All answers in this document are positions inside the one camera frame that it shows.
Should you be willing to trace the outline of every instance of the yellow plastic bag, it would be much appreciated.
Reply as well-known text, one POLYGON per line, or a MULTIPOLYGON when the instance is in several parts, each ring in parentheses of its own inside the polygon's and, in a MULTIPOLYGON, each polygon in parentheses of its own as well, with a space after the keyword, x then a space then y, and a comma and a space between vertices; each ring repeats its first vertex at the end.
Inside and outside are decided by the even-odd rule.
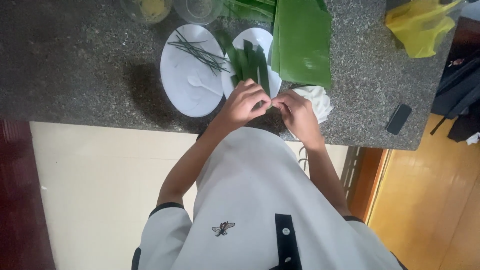
POLYGON ((446 14, 461 0, 439 4, 439 0, 413 0, 389 10, 385 24, 403 43, 410 58, 430 57, 455 26, 446 14))

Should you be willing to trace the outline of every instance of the glass bowl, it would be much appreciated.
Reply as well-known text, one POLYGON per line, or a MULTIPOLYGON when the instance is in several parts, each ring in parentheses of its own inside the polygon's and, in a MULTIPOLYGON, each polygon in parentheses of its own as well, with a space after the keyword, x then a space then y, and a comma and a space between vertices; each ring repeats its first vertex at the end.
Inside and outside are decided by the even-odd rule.
POLYGON ((220 15, 223 0, 173 0, 173 8, 188 23, 206 25, 220 15))
POLYGON ((135 21, 156 24, 170 13, 172 0, 120 0, 125 12, 135 21))

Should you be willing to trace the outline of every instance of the white shirt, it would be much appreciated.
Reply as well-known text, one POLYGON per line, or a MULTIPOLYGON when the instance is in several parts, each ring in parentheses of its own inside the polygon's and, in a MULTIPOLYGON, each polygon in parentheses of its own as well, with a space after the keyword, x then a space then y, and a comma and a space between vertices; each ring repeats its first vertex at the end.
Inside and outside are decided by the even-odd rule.
POLYGON ((402 269, 370 228, 340 216, 270 132, 229 134, 197 186, 193 222, 180 204, 152 212, 133 269, 402 269))

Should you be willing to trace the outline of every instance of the hand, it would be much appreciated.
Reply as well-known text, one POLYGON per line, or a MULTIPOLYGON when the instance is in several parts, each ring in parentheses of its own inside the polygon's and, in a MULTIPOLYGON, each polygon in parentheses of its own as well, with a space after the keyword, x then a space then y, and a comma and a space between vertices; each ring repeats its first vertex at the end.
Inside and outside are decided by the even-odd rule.
POLYGON ((253 118, 264 115, 270 104, 272 101, 261 85, 252 79, 240 81, 212 123, 215 122, 227 129, 227 132, 232 132, 253 118), (252 110, 260 101, 262 106, 252 110))
POLYGON ((289 90, 273 98, 272 104, 280 109, 285 126, 303 143, 305 148, 315 148, 324 143, 310 100, 289 90))

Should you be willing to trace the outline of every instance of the shirt sleeve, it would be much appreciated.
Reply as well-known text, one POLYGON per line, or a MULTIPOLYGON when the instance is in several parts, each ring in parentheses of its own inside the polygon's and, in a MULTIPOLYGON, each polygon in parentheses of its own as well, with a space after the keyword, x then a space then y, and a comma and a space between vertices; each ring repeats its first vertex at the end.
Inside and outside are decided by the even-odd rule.
POLYGON ((375 232, 365 223, 363 223, 361 219, 354 216, 344 216, 343 218, 359 234, 364 244, 367 245, 371 250, 375 250, 376 254, 387 261, 396 261, 402 270, 407 270, 407 268, 397 259, 397 257, 392 252, 388 251, 375 232))
POLYGON ((181 204, 168 202, 157 206, 145 224, 140 246, 133 255, 132 270, 170 269, 191 226, 181 204))

